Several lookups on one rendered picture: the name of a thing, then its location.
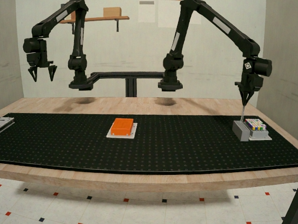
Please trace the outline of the orange tube rack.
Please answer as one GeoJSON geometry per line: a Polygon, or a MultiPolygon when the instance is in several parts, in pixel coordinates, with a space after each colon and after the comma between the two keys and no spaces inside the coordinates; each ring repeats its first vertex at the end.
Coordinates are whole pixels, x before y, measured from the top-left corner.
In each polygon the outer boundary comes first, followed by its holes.
{"type": "Polygon", "coordinates": [[[116,118],[112,127],[111,135],[130,136],[133,128],[133,119],[116,118]]]}

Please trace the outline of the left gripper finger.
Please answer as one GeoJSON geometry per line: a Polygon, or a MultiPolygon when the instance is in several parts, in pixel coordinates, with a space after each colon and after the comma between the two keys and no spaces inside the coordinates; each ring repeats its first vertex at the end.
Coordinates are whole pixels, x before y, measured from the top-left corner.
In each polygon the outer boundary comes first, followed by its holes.
{"type": "Polygon", "coordinates": [[[247,98],[247,95],[248,95],[248,92],[247,91],[239,91],[240,92],[240,95],[241,95],[241,99],[242,99],[242,104],[243,106],[245,105],[245,102],[246,102],[246,98],[247,98]]]}
{"type": "Polygon", "coordinates": [[[248,97],[246,99],[246,103],[245,103],[245,106],[247,105],[248,101],[250,100],[250,98],[253,96],[254,92],[248,92],[248,97]]]}

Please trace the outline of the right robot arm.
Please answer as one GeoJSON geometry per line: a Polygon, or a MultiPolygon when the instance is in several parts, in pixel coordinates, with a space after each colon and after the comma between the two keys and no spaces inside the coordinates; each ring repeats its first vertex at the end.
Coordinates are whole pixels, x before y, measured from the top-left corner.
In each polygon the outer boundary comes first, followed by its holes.
{"type": "Polygon", "coordinates": [[[75,76],[73,77],[73,81],[70,82],[70,85],[87,85],[90,83],[90,79],[87,79],[87,75],[85,75],[87,60],[86,55],[83,53],[83,34],[85,17],[88,10],[89,8],[86,5],[85,0],[69,0],[62,8],[54,12],[48,18],[34,25],[31,31],[32,38],[24,39],[23,44],[24,52],[29,53],[26,54],[29,65],[34,67],[37,63],[48,61],[47,52],[40,52],[47,51],[46,40],[41,38],[49,38],[51,30],[69,14],[75,11],[76,21],[74,28],[73,52],[68,61],[68,68],[75,71],[75,76]],[[38,51],[39,53],[34,53],[38,51]],[[80,56],[74,55],[80,55],[81,58],[77,58],[80,56]]]}

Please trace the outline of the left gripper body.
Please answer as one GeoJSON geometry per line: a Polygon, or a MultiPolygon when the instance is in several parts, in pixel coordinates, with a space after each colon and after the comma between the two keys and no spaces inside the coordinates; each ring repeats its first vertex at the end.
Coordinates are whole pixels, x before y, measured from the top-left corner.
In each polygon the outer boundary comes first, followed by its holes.
{"type": "MultiPolygon", "coordinates": [[[[246,72],[246,71],[242,71],[243,73],[248,73],[249,72],[246,72]]],[[[251,87],[250,86],[244,86],[241,84],[241,82],[235,82],[235,86],[238,85],[238,88],[240,91],[250,91],[250,92],[254,92],[253,90],[251,90],[251,87]]]]}

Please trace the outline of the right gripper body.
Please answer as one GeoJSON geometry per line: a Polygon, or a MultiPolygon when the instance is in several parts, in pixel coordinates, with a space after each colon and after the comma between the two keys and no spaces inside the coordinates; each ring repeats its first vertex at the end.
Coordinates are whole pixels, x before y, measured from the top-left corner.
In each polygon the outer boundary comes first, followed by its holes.
{"type": "Polygon", "coordinates": [[[35,68],[35,67],[39,67],[39,68],[52,68],[52,67],[55,67],[55,65],[49,66],[50,63],[53,64],[53,61],[38,63],[36,66],[30,67],[30,68],[35,68]]]}

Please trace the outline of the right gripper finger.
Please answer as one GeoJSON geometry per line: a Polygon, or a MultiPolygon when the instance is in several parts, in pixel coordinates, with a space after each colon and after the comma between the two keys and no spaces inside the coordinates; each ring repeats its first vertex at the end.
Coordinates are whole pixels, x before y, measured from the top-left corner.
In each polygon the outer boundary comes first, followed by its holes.
{"type": "Polygon", "coordinates": [[[38,68],[35,67],[35,68],[29,68],[28,69],[29,73],[31,74],[31,76],[33,77],[34,81],[37,82],[37,71],[38,71],[38,68]],[[34,74],[33,74],[33,71],[34,71],[34,74]]]}
{"type": "Polygon", "coordinates": [[[54,77],[56,69],[57,69],[57,66],[48,68],[51,81],[53,81],[53,77],[54,77]]]}

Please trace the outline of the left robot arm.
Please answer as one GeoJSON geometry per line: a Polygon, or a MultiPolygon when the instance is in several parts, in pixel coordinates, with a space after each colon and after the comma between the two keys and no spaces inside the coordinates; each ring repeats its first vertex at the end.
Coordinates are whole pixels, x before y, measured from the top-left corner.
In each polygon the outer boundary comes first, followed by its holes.
{"type": "Polygon", "coordinates": [[[237,47],[239,47],[239,50],[243,53],[243,57],[246,58],[243,61],[243,71],[249,72],[249,74],[242,72],[241,84],[244,86],[250,86],[253,91],[259,91],[263,86],[264,80],[264,78],[259,75],[269,77],[272,73],[272,61],[269,59],[258,58],[260,46],[253,39],[249,38],[246,34],[241,32],[223,16],[212,9],[212,7],[205,1],[182,0],[179,5],[181,5],[180,16],[172,47],[163,59],[165,72],[163,80],[160,80],[160,84],[171,86],[181,85],[180,81],[177,80],[178,77],[176,76],[176,71],[183,68],[184,55],[182,54],[182,49],[192,13],[197,11],[200,15],[204,16],[220,31],[222,31],[227,37],[229,37],[237,47]],[[252,55],[254,57],[252,57],[252,55]],[[255,74],[252,74],[253,72],[255,74]]]}

